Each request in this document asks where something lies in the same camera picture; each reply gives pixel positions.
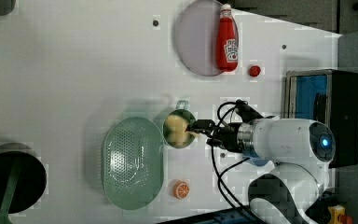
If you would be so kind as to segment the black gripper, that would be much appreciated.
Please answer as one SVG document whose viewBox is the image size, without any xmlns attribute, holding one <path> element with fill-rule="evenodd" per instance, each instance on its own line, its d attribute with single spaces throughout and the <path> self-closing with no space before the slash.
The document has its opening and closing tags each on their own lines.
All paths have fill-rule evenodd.
<svg viewBox="0 0 358 224">
<path fill-rule="evenodd" d="M 240 122 L 229 123 L 228 126 L 219 127 L 214 133 L 214 138 L 209 138 L 207 144 L 211 147 L 220 147 L 233 153 L 241 153 L 237 135 L 241 126 Z M 192 133 L 211 133 L 215 127 L 215 122 L 211 119 L 198 119 L 186 127 L 187 132 Z"/>
</svg>

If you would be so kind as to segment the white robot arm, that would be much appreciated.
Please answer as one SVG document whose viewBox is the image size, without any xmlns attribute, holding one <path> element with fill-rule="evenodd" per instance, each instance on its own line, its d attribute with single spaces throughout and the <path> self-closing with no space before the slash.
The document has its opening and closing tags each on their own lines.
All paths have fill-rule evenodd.
<svg viewBox="0 0 358 224">
<path fill-rule="evenodd" d="M 311 119 L 253 119 L 223 127 L 209 119 L 186 130 L 208 135 L 208 144 L 240 153 L 255 165 L 274 163 L 248 187 L 252 214 L 266 224 L 318 224 L 306 211 L 327 190 L 336 153 L 332 131 Z"/>
</svg>

